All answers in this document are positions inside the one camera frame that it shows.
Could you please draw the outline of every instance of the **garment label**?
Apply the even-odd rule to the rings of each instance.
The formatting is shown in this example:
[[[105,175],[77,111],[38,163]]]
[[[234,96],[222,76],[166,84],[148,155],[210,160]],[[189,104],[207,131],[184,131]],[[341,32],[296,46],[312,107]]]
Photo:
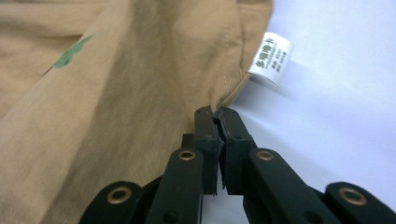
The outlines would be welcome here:
[[[265,33],[249,73],[278,84],[291,54],[289,40],[274,33]]]

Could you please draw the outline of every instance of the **tan t-shirt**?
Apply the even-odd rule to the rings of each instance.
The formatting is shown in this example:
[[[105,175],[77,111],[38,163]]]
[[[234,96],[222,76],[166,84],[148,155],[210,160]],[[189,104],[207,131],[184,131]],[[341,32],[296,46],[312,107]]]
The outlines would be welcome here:
[[[272,9],[1,4],[0,222],[77,223],[106,185],[161,175],[194,111],[228,105],[244,86]]]

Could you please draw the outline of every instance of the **brass rivet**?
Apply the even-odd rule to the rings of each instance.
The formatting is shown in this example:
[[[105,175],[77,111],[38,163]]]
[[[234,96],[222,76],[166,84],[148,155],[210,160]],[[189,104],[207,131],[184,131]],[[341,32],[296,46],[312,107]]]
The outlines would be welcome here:
[[[259,151],[257,157],[263,161],[271,161],[274,158],[274,154],[268,151]]]
[[[195,158],[195,153],[188,150],[184,150],[178,153],[178,157],[183,161],[190,161]]]
[[[122,196],[117,197],[116,193],[123,193]],[[130,188],[125,187],[125,186],[120,186],[117,187],[113,190],[111,190],[108,194],[107,194],[107,201],[109,203],[112,204],[118,204],[118,203],[123,203],[125,201],[127,201],[132,195],[132,191]]]
[[[351,198],[348,196],[348,193],[354,194],[356,198]],[[338,194],[341,196],[342,199],[349,203],[353,203],[355,205],[366,205],[367,204],[367,199],[362,195],[360,192],[358,192],[355,189],[348,188],[348,187],[342,187],[338,190]]]

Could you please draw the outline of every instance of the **green print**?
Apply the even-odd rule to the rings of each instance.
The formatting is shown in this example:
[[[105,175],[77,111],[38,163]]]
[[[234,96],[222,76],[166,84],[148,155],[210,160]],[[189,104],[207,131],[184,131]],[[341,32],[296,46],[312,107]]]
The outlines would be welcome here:
[[[267,53],[261,52],[260,55],[259,55],[259,59],[260,60],[267,60],[268,56],[269,55]]]
[[[260,68],[264,68],[264,66],[265,66],[265,64],[264,64],[263,61],[257,61],[257,62],[256,62],[256,65],[257,65],[258,67],[260,67]]]
[[[82,50],[82,46],[86,42],[88,42],[92,38],[92,35],[86,37],[85,39],[79,41],[77,44],[75,44],[73,47],[71,47],[62,57],[56,62],[53,67],[55,68],[63,68],[67,66],[73,59],[73,56],[78,53],[80,50]]]
[[[274,44],[274,39],[273,38],[267,38],[265,40],[265,42],[270,43],[270,44]]]
[[[269,45],[264,45],[262,46],[262,51],[265,53],[268,53],[269,51],[271,51],[272,47]]]

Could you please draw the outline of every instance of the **white surface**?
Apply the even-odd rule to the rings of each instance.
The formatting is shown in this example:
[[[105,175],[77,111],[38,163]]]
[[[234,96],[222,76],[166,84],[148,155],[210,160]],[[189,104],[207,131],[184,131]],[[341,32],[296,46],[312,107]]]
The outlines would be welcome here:
[[[276,1],[268,31],[293,53],[280,84],[253,78],[232,108],[259,147],[311,187],[346,181],[396,211],[396,1]],[[240,197],[204,197],[203,223],[248,223]]]

